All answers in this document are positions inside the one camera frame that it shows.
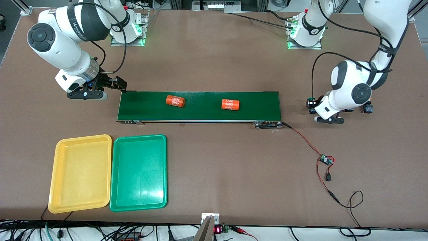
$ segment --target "gray floor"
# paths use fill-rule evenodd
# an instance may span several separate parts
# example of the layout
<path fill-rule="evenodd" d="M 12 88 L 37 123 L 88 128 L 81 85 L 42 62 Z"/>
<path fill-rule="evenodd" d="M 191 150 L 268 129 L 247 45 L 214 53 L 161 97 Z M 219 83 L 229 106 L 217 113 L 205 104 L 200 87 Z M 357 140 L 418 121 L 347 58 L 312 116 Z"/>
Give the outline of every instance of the gray floor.
<path fill-rule="evenodd" d="M 19 9 L 10 0 L 0 0 L 0 14 L 4 15 L 6 19 L 6 30 L 0 32 L 0 62 L 15 31 L 19 12 Z"/>

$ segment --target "green conveyor belt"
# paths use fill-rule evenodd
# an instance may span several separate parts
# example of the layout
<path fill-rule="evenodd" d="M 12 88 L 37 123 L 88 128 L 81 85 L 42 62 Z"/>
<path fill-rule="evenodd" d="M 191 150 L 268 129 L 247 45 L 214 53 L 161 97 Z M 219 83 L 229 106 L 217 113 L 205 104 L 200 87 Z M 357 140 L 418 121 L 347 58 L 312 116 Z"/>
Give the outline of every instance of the green conveyor belt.
<path fill-rule="evenodd" d="M 183 108 L 167 105 L 166 96 L 186 99 Z M 240 101 L 238 111 L 221 108 L 222 99 Z M 238 122 L 281 121 L 278 92 L 145 92 L 123 93 L 117 121 Z"/>

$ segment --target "metal mounting plate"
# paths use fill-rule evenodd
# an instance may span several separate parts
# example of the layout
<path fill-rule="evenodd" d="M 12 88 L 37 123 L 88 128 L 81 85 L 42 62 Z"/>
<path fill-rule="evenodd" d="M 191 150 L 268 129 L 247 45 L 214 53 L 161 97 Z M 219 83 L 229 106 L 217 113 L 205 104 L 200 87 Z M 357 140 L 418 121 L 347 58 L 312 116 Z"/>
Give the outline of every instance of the metal mounting plate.
<path fill-rule="evenodd" d="M 220 224 L 220 214 L 212 214 L 212 213 L 202 213 L 201 215 L 201 223 L 204 222 L 207 216 L 214 216 L 215 224 Z"/>

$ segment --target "green tray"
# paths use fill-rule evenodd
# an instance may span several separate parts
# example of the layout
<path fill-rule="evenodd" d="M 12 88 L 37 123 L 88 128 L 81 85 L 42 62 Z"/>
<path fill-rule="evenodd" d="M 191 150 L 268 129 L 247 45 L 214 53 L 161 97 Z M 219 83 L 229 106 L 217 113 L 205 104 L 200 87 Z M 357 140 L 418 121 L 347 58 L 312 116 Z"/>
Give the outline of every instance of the green tray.
<path fill-rule="evenodd" d="M 129 136 L 114 141 L 111 211 L 165 207 L 166 181 L 166 136 Z"/>
<path fill-rule="evenodd" d="M 183 108 L 167 105 L 167 95 L 186 99 Z M 222 99 L 240 101 L 239 110 L 224 110 Z M 278 92 L 145 92 L 122 93 L 118 122 L 281 121 Z"/>

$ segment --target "black connector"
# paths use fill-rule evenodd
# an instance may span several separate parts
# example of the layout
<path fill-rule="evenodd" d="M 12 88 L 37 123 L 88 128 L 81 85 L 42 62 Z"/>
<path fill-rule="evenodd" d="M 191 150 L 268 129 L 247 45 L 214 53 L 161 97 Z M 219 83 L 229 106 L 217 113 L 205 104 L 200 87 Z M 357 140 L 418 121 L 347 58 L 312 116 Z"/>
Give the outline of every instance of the black connector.
<path fill-rule="evenodd" d="M 56 237 L 57 238 L 62 238 L 64 237 L 64 232 L 62 230 L 58 230 L 58 232 L 56 233 Z"/>
<path fill-rule="evenodd" d="M 325 181 L 331 181 L 331 175 L 329 172 L 325 175 Z"/>
<path fill-rule="evenodd" d="M 175 241 L 174 235 L 172 235 L 171 227 L 168 226 L 168 241 Z"/>
<path fill-rule="evenodd" d="M 337 203 L 339 203 L 339 204 L 340 204 L 339 199 L 338 199 L 338 198 L 336 198 L 336 196 L 334 195 L 334 193 L 333 193 L 333 192 L 331 192 L 330 190 L 327 190 L 327 191 L 328 191 L 328 194 L 330 194 L 330 196 L 334 199 L 334 201 L 336 201 Z"/>

